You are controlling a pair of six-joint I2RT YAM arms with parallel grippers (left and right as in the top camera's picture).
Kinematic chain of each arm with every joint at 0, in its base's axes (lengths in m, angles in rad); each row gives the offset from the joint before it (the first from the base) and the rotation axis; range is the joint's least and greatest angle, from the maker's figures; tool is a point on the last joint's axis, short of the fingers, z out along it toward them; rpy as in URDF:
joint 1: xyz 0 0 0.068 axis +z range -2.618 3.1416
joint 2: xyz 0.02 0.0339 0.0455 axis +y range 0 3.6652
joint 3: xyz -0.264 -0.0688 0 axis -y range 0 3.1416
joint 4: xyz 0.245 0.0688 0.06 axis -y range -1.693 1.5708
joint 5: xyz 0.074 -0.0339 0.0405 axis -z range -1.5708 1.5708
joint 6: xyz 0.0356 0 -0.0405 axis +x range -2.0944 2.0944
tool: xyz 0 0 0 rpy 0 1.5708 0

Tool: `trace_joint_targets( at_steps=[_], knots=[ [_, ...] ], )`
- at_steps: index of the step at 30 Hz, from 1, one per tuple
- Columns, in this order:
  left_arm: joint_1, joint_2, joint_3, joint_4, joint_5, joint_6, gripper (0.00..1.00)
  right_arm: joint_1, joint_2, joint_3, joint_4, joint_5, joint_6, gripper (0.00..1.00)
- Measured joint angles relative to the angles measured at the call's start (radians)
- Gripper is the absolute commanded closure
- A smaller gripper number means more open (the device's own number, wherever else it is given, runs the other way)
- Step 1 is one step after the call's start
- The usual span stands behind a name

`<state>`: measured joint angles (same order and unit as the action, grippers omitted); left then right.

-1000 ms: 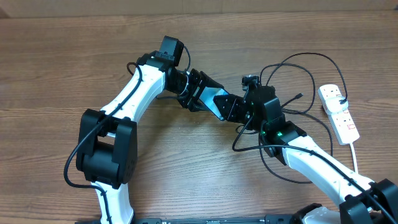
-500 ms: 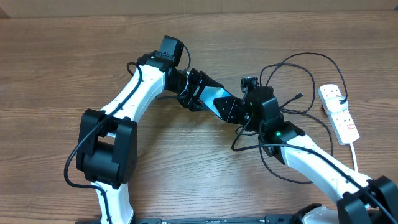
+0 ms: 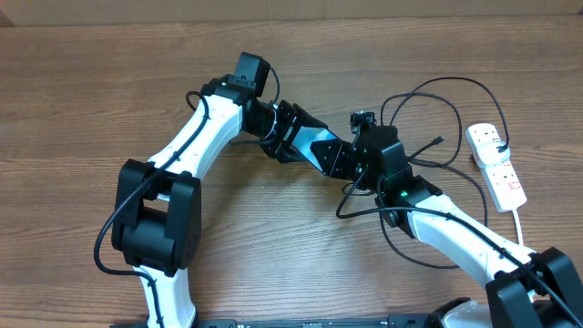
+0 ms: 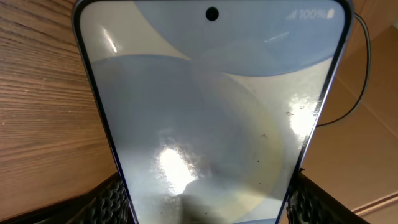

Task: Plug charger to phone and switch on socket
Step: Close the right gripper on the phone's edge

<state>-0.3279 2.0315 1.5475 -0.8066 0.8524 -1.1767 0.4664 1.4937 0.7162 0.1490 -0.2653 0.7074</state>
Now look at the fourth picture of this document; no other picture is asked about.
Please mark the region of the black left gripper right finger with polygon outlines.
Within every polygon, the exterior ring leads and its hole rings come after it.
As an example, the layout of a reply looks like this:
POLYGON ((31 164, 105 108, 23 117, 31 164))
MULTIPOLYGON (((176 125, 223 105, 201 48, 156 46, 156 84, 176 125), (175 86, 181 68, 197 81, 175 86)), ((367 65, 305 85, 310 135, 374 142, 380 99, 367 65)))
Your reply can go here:
POLYGON ((297 171, 287 198, 289 224, 369 224, 297 171))

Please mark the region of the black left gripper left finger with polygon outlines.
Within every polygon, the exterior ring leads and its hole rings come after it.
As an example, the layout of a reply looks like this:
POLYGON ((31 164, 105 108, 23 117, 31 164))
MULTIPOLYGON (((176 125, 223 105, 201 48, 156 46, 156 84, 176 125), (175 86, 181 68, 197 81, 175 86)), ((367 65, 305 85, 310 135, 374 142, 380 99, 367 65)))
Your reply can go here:
POLYGON ((1 224, 132 223, 126 189, 118 173, 86 194, 4 220, 1 224))

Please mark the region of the blue Galaxy smartphone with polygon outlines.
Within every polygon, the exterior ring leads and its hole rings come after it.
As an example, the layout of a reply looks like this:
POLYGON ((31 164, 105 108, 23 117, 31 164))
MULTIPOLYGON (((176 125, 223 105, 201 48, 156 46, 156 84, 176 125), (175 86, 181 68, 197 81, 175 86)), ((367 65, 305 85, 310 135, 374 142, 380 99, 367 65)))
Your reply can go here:
POLYGON ((77 1, 72 29, 134 223, 279 223, 351 1, 77 1))

